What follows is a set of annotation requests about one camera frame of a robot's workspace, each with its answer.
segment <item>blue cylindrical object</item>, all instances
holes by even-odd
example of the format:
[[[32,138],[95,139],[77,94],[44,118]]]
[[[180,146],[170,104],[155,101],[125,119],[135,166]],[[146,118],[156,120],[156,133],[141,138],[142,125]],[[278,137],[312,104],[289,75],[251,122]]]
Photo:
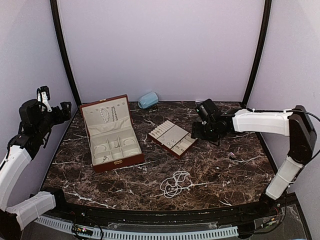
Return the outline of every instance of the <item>blue cylindrical object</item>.
[[[157,94],[154,91],[152,91],[139,98],[138,106],[141,109],[147,109],[157,104],[158,102],[159,102],[159,98]]]

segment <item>dark marble table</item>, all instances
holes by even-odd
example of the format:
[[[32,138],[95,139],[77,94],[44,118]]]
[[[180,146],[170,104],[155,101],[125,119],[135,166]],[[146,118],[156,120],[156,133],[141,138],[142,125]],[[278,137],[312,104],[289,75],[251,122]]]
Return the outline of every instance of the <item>dark marble table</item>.
[[[216,103],[222,110],[238,103]],[[134,130],[145,163],[95,173],[84,120],[78,111],[53,160],[44,187],[62,188],[70,203],[121,210],[198,210],[255,202],[274,176],[255,133],[228,134],[220,146],[204,140],[177,159],[147,138],[165,120],[191,131],[194,102],[161,102],[141,110],[130,103]],[[234,153],[235,159],[228,157]],[[187,171],[182,192],[164,197],[162,181]]]

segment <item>white perforated rail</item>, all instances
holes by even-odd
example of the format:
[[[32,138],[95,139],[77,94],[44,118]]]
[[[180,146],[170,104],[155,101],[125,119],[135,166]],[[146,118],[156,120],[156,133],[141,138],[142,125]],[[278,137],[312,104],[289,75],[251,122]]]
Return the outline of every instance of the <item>white perforated rail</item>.
[[[35,221],[38,224],[47,226],[58,231],[72,234],[72,222],[63,219],[56,219],[42,215]],[[91,239],[100,239],[101,231],[98,227],[86,227],[93,231]],[[222,229],[192,231],[179,233],[151,233],[151,232],[129,232],[102,229],[104,240],[215,240],[238,236],[238,228],[226,227]]]

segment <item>white string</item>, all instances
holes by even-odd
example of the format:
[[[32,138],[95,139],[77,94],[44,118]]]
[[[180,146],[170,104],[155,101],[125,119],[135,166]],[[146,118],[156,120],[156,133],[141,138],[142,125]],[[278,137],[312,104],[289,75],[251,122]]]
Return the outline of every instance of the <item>white string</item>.
[[[167,199],[172,199],[174,196],[180,194],[183,190],[183,187],[180,186],[179,183],[183,183],[188,176],[190,176],[190,173],[187,171],[176,171],[172,177],[168,177],[167,179],[163,180],[160,185],[160,190],[163,191],[163,195]],[[174,185],[169,183],[170,180],[174,181]]]

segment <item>jewelry tray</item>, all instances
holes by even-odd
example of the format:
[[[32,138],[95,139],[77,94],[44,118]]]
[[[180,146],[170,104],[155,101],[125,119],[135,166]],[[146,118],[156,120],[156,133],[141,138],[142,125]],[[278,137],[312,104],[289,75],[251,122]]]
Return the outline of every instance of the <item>jewelry tray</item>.
[[[180,159],[197,141],[191,133],[167,120],[148,133],[148,137]]]
[[[132,125],[128,96],[80,106],[96,173],[145,161]]]

